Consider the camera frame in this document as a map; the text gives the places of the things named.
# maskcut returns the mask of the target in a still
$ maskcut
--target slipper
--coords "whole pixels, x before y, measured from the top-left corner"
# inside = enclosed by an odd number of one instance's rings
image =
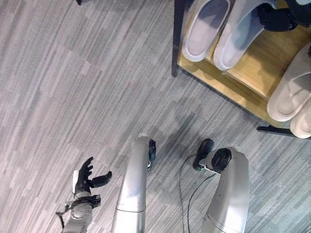
[[[298,52],[269,99],[267,110],[274,120],[290,120],[311,98],[310,46]]]
[[[257,9],[263,3],[275,7],[273,0],[235,1],[213,55],[214,64],[218,69],[227,70],[233,67],[264,30]]]
[[[311,99],[293,117],[291,131],[296,137],[311,137]]]
[[[192,61],[203,60],[210,45],[224,23],[230,7],[230,0],[196,0],[193,3],[193,20],[184,38],[182,53]]]

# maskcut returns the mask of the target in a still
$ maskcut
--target wire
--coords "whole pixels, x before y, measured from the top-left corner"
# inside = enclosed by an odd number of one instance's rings
[[[183,204],[183,198],[182,198],[182,195],[181,195],[181,185],[180,185],[180,180],[181,180],[181,170],[183,169],[183,166],[185,165],[186,161],[188,159],[190,159],[191,157],[193,156],[196,156],[197,154],[192,154],[190,156],[188,156],[187,159],[184,160],[182,166],[180,167],[180,170],[179,170],[179,198],[180,198],[180,202],[181,202],[181,213],[182,213],[182,219],[183,219],[183,233],[185,233],[185,227],[184,227],[184,204]]]
[[[180,167],[180,170],[179,170],[179,183],[178,183],[178,185],[179,185],[179,197],[180,197],[180,201],[181,201],[181,212],[182,212],[182,220],[183,220],[183,233],[185,233],[185,227],[184,227],[184,205],[183,205],[183,198],[182,198],[182,194],[181,194],[181,185],[180,185],[181,171],[182,171],[183,166],[185,165],[186,161],[187,161],[188,159],[190,159],[191,157],[196,156],[196,155],[197,155],[197,153],[188,156],[187,159],[184,160],[184,162],[183,162],[183,164],[182,164],[182,166]],[[188,210],[187,210],[187,224],[188,224],[188,231],[189,231],[189,233],[190,233],[189,209],[190,209],[190,202],[191,202],[191,199],[192,199],[192,197],[194,196],[195,192],[200,188],[200,186],[201,186],[205,181],[207,181],[209,178],[213,177],[214,175],[216,175],[216,174],[213,174],[212,176],[209,176],[209,177],[207,177],[205,180],[203,180],[203,181],[200,183],[200,185],[195,189],[195,191],[193,192],[193,194],[191,195],[191,197],[190,197],[190,199],[189,199]]]
[[[190,197],[190,199],[189,199],[188,211],[187,211],[187,223],[188,223],[188,231],[189,231],[189,233],[190,233],[190,226],[189,226],[189,209],[190,209],[190,202],[191,202],[191,199],[193,198],[195,192],[199,189],[199,187],[201,187],[201,185],[202,185],[205,181],[207,181],[209,178],[212,178],[214,175],[216,175],[216,174],[213,174],[213,175],[207,177],[205,180],[203,180],[203,181],[200,183],[200,185],[195,189],[195,191],[193,192],[193,194],[191,195],[191,197]]]

